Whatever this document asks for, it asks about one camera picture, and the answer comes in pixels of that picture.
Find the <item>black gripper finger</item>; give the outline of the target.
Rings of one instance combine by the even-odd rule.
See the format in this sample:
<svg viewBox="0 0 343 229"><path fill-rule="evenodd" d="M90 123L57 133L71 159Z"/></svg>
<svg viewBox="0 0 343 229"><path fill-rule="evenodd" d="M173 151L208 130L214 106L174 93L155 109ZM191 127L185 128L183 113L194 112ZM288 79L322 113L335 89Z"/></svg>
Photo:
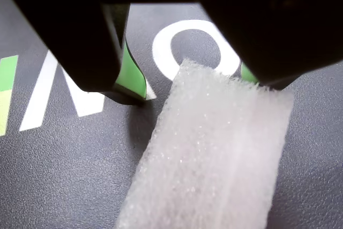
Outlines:
<svg viewBox="0 0 343 229"><path fill-rule="evenodd" d="M262 84L342 60L342 0L199 2Z"/></svg>

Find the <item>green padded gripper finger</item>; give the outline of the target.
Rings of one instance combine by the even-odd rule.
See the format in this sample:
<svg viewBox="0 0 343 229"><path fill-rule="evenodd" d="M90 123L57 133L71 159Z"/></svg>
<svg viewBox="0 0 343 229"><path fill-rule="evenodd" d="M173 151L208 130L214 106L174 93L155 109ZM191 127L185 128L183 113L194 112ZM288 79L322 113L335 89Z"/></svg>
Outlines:
<svg viewBox="0 0 343 229"><path fill-rule="evenodd" d="M121 104L147 99L126 43L131 0L14 0L76 85Z"/></svg>

